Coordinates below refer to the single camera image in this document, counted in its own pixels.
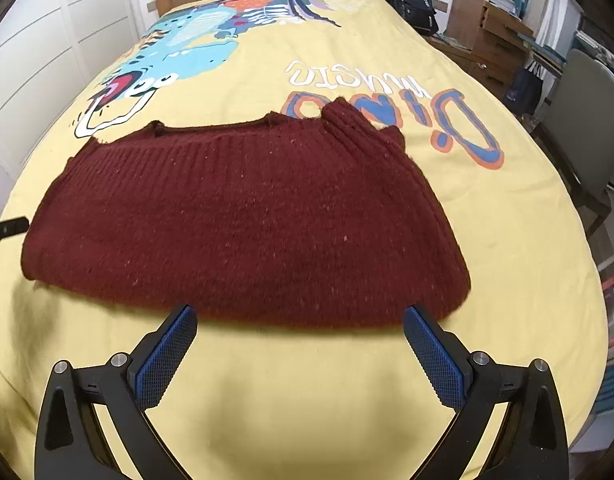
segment maroon sweater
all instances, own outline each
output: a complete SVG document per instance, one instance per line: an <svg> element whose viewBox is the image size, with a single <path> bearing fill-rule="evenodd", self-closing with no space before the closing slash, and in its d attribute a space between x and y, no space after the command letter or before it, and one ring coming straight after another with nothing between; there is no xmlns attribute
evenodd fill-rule
<svg viewBox="0 0 614 480"><path fill-rule="evenodd" d="M342 98L320 118L168 128L71 158L40 204L24 275L99 300L291 327L443 318L470 278L398 128Z"/></svg>

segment blue gripper pad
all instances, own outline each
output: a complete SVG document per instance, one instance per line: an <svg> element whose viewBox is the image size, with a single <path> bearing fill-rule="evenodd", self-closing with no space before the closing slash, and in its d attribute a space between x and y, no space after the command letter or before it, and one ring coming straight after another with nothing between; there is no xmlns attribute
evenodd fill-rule
<svg viewBox="0 0 614 480"><path fill-rule="evenodd" d="M460 410L472 379L465 347L419 305L405 310L403 332L440 402Z"/></svg>
<svg viewBox="0 0 614 480"><path fill-rule="evenodd" d="M127 373L136 406L153 408L161 402L178 365L187 353L198 327L194 309L177 307L156 332L150 332L132 352Z"/></svg>

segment mattress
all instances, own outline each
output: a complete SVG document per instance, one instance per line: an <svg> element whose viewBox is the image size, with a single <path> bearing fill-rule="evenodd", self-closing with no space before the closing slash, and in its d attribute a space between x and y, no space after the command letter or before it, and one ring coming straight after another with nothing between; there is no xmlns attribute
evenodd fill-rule
<svg viewBox="0 0 614 480"><path fill-rule="evenodd" d="M443 205L472 278L444 329L498 363L545 359L572 441L607 357L603 295L578 215L514 117L384 0L211 0L171 11L56 120L3 217L32 217L91 135L109 142L152 120L234 123L270 110L317 116L337 96L376 126L401 128ZM52 365L103 364L164 314L28 282L22 241L0 242L0 448L27 480ZM99 412L121 468L138 478ZM503 412L497 406L465 478L478 474ZM414 473L453 411L401 330L201 322L148 415L193 478L396 480Z"/></svg>

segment metal screw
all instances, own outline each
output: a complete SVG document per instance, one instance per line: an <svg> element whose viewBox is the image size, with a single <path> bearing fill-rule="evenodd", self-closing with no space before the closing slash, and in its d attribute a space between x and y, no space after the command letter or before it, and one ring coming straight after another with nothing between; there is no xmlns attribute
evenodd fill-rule
<svg viewBox="0 0 614 480"><path fill-rule="evenodd" d="M490 357L485 354L485 352L474 352L472 359L474 359L474 362L478 365L486 365L490 362Z"/></svg>
<svg viewBox="0 0 614 480"><path fill-rule="evenodd" d="M68 365L66 361L58 361L55 367L53 367L53 371L56 372L57 374L61 374L63 373L63 371L67 369L67 366Z"/></svg>
<svg viewBox="0 0 614 480"><path fill-rule="evenodd" d="M546 372L549 369L547 363L543 361L542 359L535 359L534 366L540 372Z"/></svg>
<svg viewBox="0 0 614 480"><path fill-rule="evenodd" d="M122 366L127 362L127 355L118 353L111 358L112 366Z"/></svg>

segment wooden dresser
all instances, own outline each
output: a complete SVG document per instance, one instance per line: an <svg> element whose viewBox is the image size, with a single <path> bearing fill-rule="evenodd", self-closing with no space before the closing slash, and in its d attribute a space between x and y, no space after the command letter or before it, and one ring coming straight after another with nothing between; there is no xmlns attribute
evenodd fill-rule
<svg viewBox="0 0 614 480"><path fill-rule="evenodd" d="M426 39L500 99L529 53L517 32L534 36L527 25L487 0L453 0L445 35L464 48Z"/></svg>

